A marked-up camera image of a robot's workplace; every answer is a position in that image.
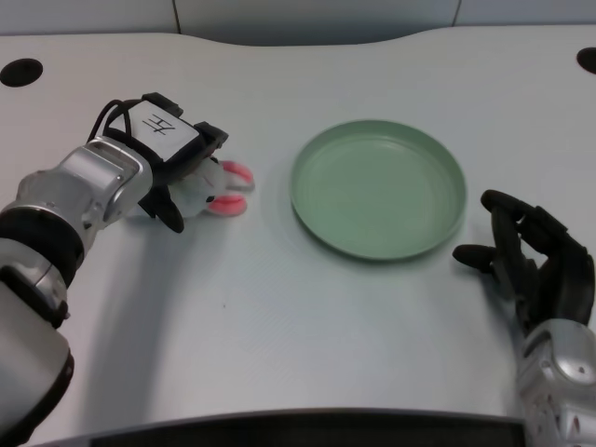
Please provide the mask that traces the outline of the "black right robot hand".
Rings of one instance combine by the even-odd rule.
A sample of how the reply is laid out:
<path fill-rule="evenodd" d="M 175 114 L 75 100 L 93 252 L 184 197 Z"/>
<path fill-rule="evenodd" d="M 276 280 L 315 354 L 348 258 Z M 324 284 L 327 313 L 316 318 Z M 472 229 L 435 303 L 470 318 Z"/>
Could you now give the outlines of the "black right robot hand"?
<path fill-rule="evenodd" d="M 588 325 L 595 267 L 587 248 L 541 207 L 496 190 L 485 191 L 481 204 L 491 214 L 494 245 L 459 245 L 455 260 L 493 277 L 514 301 L 524 335 L 550 319 Z"/>

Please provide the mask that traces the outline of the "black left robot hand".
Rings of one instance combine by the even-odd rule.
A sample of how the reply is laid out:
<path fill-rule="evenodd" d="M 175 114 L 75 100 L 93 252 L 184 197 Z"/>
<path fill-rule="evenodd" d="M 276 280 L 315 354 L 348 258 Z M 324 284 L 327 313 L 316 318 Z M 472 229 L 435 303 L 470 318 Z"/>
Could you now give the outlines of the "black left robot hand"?
<path fill-rule="evenodd" d="M 190 124 L 182 114 L 177 103 L 157 92 L 113 100 L 89 134 L 123 143 L 148 162 L 152 184 L 139 207 L 176 233 L 186 219 L 213 205 L 227 183 L 224 163 L 214 153 L 228 134 L 206 121 Z"/>

